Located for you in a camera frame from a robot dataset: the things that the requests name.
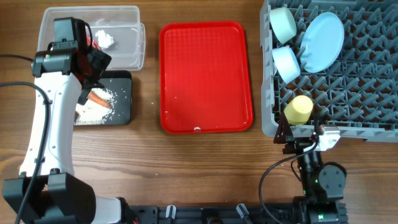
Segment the orange carrot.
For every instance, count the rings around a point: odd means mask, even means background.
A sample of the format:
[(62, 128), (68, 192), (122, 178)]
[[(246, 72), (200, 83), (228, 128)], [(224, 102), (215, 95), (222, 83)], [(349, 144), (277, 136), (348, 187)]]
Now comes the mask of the orange carrot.
[(96, 93), (94, 93), (93, 91), (90, 91), (87, 98), (91, 101), (93, 101), (94, 103), (101, 105), (105, 108), (110, 108), (111, 104), (108, 103), (106, 100), (100, 98)]

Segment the yellow plastic cup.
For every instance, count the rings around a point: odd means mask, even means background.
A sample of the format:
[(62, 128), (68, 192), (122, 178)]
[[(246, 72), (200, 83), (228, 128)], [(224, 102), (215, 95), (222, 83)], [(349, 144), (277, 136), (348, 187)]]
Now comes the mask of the yellow plastic cup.
[(305, 96), (296, 96), (284, 109), (284, 115), (291, 125), (305, 124), (312, 113), (313, 101)]

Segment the white rice pile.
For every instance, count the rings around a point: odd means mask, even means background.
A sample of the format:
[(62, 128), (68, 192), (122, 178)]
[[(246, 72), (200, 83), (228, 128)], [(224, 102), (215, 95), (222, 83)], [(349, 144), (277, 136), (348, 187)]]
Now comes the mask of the white rice pile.
[(111, 107), (105, 108), (91, 100), (88, 100), (84, 105), (77, 104), (76, 111), (80, 116), (75, 122), (75, 125), (84, 126), (119, 123), (123, 118), (123, 111), (116, 108), (118, 94), (106, 88), (94, 88), (92, 91), (100, 98), (110, 103)]

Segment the brown food scrap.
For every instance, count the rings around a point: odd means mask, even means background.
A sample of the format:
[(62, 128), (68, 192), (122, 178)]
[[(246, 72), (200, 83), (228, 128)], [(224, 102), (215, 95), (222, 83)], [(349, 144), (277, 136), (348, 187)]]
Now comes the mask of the brown food scrap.
[(74, 122), (76, 122), (77, 121), (77, 119), (79, 118), (79, 113), (76, 111), (75, 112), (75, 116), (74, 116)]

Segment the light blue bowl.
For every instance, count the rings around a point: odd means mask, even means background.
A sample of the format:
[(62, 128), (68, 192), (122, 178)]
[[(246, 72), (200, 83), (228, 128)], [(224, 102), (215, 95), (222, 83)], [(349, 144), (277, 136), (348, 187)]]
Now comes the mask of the light blue bowl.
[(272, 50), (273, 61), (279, 76), (288, 84), (300, 75), (300, 66), (293, 50), (289, 46)]

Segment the light blue plate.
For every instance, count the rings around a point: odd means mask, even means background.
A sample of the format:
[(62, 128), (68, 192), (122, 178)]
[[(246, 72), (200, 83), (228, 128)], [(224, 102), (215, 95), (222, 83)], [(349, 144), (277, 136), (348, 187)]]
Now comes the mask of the light blue plate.
[(331, 66), (343, 47), (345, 31), (342, 21), (332, 12), (317, 16), (307, 28), (299, 57), (309, 73), (318, 73)]

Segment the mint green bowl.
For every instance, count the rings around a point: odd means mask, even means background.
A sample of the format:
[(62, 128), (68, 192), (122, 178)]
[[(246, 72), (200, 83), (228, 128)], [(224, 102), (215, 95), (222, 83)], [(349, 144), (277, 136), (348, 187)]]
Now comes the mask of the mint green bowl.
[(281, 44), (285, 44), (295, 37), (297, 26), (292, 13), (286, 7), (272, 9), (270, 22), (273, 33)]

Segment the red snack wrapper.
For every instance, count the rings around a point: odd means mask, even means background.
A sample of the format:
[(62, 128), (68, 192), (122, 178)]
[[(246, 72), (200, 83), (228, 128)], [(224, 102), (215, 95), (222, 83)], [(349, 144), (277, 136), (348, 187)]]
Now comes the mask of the red snack wrapper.
[(90, 36), (86, 36), (87, 39), (87, 44), (88, 46), (92, 46), (95, 49), (100, 49), (99, 45), (97, 44), (97, 41), (93, 40)]

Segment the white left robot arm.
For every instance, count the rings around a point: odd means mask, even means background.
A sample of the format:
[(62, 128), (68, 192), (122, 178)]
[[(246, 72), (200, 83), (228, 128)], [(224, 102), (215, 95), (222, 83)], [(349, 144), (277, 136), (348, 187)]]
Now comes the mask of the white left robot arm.
[(87, 22), (64, 17), (53, 24), (55, 40), (31, 61), (36, 97), (27, 154), (2, 196), (17, 223), (135, 223), (124, 198), (97, 196), (73, 170), (76, 106), (100, 87), (111, 57), (93, 47)]

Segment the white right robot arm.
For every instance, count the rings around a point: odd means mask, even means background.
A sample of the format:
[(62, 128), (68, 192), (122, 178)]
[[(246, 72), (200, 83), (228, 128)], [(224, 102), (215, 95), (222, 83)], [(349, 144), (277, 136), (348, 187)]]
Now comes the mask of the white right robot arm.
[(348, 223), (346, 205), (340, 203), (347, 171), (337, 162), (323, 162), (322, 152), (335, 146), (340, 130), (335, 125), (314, 122), (310, 137), (295, 137), (284, 114), (281, 115), (274, 142), (284, 144), (284, 154), (297, 156), (303, 196), (294, 197), (289, 211), (291, 223)]

